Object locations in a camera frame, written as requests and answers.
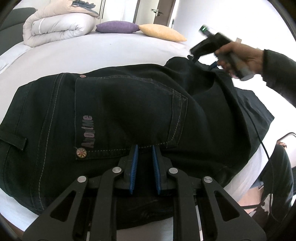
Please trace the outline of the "right forearm dark sleeve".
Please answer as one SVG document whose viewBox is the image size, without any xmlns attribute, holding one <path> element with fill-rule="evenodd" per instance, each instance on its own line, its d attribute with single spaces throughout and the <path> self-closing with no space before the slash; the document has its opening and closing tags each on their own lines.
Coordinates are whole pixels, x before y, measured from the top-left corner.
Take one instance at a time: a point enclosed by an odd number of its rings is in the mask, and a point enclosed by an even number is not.
<svg viewBox="0 0 296 241">
<path fill-rule="evenodd" d="M 276 91 L 295 107 L 295 61 L 283 54 L 271 50 L 264 50 L 262 78 L 269 88 Z"/>
</svg>

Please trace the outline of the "person's right hand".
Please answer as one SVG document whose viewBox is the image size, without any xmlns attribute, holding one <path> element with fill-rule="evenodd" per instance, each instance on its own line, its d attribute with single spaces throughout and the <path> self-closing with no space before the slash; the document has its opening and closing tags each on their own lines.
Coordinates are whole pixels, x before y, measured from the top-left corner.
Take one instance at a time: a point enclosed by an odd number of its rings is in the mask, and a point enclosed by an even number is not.
<svg viewBox="0 0 296 241">
<path fill-rule="evenodd" d="M 241 44 L 238 42 L 230 42 L 214 52 L 216 57 L 218 57 L 217 64 L 221 66 L 226 72 L 228 72 L 231 75 L 231 77 L 237 78 L 231 64 L 228 63 L 226 60 L 222 59 L 222 56 L 228 53 L 235 54 L 255 74 L 262 74 L 264 54 L 263 50 L 260 50 L 258 48 L 252 48 L 248 45 Z"/>
</svg>

